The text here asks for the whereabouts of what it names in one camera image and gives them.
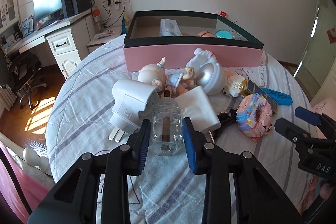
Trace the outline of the blue marker pen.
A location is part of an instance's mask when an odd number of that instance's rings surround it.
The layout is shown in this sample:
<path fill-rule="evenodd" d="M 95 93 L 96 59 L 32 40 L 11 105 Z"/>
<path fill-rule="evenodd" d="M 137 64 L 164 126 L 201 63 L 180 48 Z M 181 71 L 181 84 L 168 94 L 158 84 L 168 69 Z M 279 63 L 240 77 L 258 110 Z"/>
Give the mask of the blue marker pen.
<path fill-rule="evenodd" d="M 268 96 L 270 96 L 278 105 L 290 106 L 293 104 L 293 100 L 289 94 L 278 92 L 276 90 L 262 88 Z"/>

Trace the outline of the clear glass jar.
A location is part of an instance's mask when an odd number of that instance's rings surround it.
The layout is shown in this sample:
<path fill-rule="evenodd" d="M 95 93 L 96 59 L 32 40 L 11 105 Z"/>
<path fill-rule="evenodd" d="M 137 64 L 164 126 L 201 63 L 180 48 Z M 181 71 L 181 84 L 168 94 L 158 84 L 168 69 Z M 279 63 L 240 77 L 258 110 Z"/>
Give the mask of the clear glass jar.
<path fill-rule="evenodd" d="M 173 156 L 183 144 L 182 109 L 171 97 L 155 105 L 151 123 L 150 144 L 157 156 Z"/>

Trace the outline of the pink block donut model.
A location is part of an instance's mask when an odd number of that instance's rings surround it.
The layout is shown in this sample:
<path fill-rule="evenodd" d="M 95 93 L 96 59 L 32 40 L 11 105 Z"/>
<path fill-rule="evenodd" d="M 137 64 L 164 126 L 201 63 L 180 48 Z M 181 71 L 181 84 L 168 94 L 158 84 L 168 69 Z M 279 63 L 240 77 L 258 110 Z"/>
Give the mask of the pink block donut model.
<path fill-rule="evenodd" d="M 267 135 L 272 128 L 271 106 L 263 96 L 257 93 L 244 97 L 236 113 L 238 128 L 254 142 Z"/>

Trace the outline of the white square charger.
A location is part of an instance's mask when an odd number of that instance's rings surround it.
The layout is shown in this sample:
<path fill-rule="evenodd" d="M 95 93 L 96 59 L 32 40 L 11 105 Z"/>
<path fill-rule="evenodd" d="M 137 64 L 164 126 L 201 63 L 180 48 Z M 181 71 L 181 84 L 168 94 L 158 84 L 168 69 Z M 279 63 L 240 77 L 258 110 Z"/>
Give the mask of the white square charger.
<path fill-rule="evenodd" d="M 196 131 L 204 134 L 221 127 L 218 115 L 201 86 L 174 99 L 182 109 L 183 118 L 190 118 Z"/>

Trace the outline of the white plug adapter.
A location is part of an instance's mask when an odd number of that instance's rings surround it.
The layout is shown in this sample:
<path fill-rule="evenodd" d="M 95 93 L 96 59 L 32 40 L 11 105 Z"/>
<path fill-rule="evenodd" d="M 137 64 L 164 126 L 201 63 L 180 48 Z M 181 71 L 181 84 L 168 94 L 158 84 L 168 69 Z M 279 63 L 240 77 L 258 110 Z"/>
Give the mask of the white plug adapter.
<path fill-rule="evenodd" d="M 113 125 L 109 140 L 120 142 L 124 134 L 140 129 L 144 119 L 150 119 L 159 101 L 156 88 L 136 80 L 118 80 L 112 88 L 114 106 L 110 123 Z"/>

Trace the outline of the white block figure model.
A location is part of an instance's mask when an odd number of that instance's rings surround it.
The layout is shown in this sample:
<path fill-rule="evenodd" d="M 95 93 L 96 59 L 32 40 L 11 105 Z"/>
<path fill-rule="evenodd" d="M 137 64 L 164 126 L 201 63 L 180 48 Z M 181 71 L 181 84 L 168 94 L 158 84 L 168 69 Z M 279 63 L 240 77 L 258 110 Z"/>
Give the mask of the white block figure model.
<path fill-rule="evenodd" d="M 245 88 L 246 80 L 247 79 L 241 75 L 227 72 L 227 82 L 223 93 L 229 97 L 238 97 Z"/>

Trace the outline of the baby doll figurine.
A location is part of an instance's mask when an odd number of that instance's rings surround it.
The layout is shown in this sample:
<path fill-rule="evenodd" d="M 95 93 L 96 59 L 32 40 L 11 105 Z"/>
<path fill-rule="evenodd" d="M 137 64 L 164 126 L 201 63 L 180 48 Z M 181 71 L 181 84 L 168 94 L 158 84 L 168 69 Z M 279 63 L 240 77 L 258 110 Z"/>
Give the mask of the baby doll figurine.
<path fill-rule="evenodd" d="M 145 65 L 138 74 L 137 80 L 141 83 L 152 85 L 158 93 L 166 90 L 175 97 L 185 94 L 196 87 L 195 70 L 193 67 L 185 67 L 184 72 L 166 74 L 166 58 L 163 57 L 156 64 Z"/>

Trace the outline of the white round toy lamp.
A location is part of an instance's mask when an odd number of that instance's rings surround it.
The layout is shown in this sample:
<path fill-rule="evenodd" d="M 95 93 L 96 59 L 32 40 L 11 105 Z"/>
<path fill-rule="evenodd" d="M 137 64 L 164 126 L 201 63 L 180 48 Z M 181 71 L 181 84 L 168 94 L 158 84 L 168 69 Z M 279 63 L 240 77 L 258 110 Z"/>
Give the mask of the white round toy lamp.
<path fill-rule="evenodd" d="M 197 48 L 186 67 L 194 68 L 196 85 L 201 86 L 207 95 L 218 94 L 224 89 L 226 71 L 211 51 Z"/>

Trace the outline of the blue gold slim box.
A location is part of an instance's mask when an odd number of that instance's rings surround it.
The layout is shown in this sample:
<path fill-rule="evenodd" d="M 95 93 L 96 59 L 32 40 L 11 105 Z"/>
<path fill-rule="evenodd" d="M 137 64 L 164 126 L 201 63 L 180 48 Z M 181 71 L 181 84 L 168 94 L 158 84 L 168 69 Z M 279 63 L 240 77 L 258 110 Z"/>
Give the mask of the blue gold slim box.
<path fill-rule="evenodd" d="M 244 80 L 242 82 L 242 90 L 240 92 L 240 95 L 242 97 L 246 97 L 248 95 L 256 94 L 256 93 L 263 96 L 267 100 L 267 102 L 270 104 L 272 112 L 274 114 L 277 114 L 278 105 L 277 105 L 277 102 L 273 98 L 271 98 L 265 91 L 262 90 L 262 88 L 257 86 L 253 81 Z"/>

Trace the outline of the rose gold tape roll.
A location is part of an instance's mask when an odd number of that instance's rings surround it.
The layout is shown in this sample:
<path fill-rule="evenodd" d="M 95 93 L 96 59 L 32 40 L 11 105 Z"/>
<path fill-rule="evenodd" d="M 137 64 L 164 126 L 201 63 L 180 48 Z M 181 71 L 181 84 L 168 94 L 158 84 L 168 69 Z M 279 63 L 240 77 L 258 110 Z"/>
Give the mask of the rose gold tape roll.
<path fill-rule="evenodd" d="M 202 31 L 202 32 L 198 33 L 198 36 L 199 37 L 216 38 L 216 36 L 209 31 Z"/>

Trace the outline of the white desk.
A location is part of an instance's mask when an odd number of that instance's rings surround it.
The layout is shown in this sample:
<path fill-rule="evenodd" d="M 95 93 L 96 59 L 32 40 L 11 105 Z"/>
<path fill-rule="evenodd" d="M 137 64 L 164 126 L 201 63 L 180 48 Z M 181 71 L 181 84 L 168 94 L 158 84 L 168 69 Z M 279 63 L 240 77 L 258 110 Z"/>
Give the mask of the white desk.
<path fill-rule="evenodd" d="M 5 52 L 23 53 L 47 43 L 65 79 L 89 55 L 87 44 L 95 36 L 92 9 L 33 32 L 9 46 Z"/>

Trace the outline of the clear plastic case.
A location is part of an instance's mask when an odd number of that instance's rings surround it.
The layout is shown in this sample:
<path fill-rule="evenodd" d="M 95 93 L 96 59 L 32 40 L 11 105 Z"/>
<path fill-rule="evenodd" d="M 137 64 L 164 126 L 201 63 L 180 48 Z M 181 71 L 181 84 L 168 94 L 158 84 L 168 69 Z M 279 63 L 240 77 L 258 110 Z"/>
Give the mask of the clear plastic case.
<path fill-rule="evenodd" d="M 160 20 L 160 35 L 161 36 L 182 36 L 181 30 L 176 20 L 161 19 Z"/>

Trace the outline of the snack bag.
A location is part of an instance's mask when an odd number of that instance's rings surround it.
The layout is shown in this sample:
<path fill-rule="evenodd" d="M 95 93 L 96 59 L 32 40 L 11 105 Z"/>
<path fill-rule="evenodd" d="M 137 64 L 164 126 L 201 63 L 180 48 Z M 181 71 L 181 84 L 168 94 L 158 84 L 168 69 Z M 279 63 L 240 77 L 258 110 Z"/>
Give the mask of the snack bag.
<path fill-rule="evenodd" d="M 129 14 L 126 11 L 124 11 L 122 21 L 121 21 L 121 34 L 122 35 L 128 32 L 130 24 L 131 24 L 131 18 Z"/>

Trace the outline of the black office chair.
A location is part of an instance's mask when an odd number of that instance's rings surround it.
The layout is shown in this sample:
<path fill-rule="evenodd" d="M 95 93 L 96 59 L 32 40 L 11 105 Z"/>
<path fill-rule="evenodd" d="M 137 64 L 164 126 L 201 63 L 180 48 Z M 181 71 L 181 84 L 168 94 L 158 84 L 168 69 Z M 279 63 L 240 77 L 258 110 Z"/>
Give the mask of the black office chair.
<path fill-rule="evenodd" d="M 20 53 L 11 59 L 1 47 L 1 89 L 10 89 L 15 95 L 21 95 L 20 109 L 23 108 L 22 100 L 26 97 L 29 108 L 34 110 L 32 92 L 37 88 L 46 88 L 46 83 L 33 85 L 35 77 L 42 68 L 42 62 L 36 54 L 29 51 Z"/>

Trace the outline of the black computer monitor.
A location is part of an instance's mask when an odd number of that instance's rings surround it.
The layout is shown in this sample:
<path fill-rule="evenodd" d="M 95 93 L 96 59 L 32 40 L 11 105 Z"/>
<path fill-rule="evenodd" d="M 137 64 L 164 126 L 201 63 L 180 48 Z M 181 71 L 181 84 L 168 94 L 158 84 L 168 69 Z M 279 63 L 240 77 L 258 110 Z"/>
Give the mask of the black computer monitor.
<path fill-rule="evenodd" d="M 62 0 L 33 0 L 33 5 L 36 30 L 64 19 Z"/>

